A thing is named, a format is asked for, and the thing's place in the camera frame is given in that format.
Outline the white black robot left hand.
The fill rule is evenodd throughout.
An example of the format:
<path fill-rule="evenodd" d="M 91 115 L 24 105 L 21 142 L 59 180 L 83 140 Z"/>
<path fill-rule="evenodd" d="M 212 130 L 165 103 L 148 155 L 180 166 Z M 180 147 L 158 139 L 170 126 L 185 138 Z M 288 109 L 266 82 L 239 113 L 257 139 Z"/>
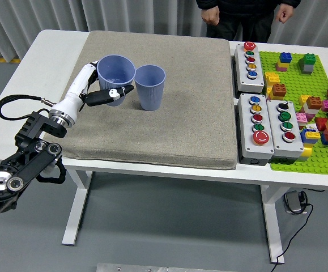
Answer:
<path fill-rule="evenodd" d="M 134 64 L 120 55 L 112 54 L 90 62 L 76 76 L 64 99 L 52 106 L 49 117 L 73 124 L 84 104 L 89 107 L 103 104 L 119 106 L 133 90 L 135 75 Z"/>

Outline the person's left hand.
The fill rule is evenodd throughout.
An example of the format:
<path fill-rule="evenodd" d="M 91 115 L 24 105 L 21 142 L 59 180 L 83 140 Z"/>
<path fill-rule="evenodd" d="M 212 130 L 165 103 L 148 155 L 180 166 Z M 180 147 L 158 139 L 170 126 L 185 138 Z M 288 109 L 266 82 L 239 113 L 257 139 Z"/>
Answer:
<path fill-rule="evenodd" d="M 293 16 L 294 9 L 295 8 L 292 7 L 291 5 L 282 3 L 279 6 L 279 9 L 278 9 L 278 12 L 276 14 L 275 20 L 277 22 L 282 23 L 282 24 L 286 23 L 288 21 L 288 19 Z"/>

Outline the person's right hand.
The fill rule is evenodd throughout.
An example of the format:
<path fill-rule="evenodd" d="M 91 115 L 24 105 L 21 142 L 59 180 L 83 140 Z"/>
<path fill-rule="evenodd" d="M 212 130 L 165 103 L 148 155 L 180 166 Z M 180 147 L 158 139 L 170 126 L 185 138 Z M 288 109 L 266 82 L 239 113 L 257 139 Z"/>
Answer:
<path fill-rule="evenodd" d="M 218 6 L 215 6 L 210 9 L 201 10 L 202 20 L 209 25 L 216 26 L 220 21 L 220 11 Z"/>

